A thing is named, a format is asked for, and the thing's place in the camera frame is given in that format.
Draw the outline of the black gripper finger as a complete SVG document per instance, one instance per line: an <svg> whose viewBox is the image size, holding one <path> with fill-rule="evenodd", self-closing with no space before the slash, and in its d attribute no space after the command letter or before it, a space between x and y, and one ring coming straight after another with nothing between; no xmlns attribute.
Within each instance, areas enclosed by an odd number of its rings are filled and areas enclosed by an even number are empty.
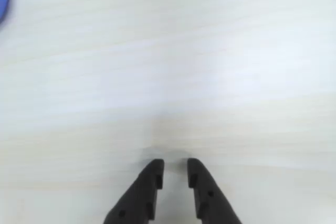
<svg viewBox="0 0 336 224"><path fill-rule="evenodd" d="M153 159L108 212L104 224L145 224L155 219L158 190L163 188L164 160Z"/></svg>
<svg viewBox="0 0 336 224"><path fill-rule="evenodd" d="M215 179L197 158L187 160L188 186L193 189L197 219L202 223L241 224Z"/></svg>

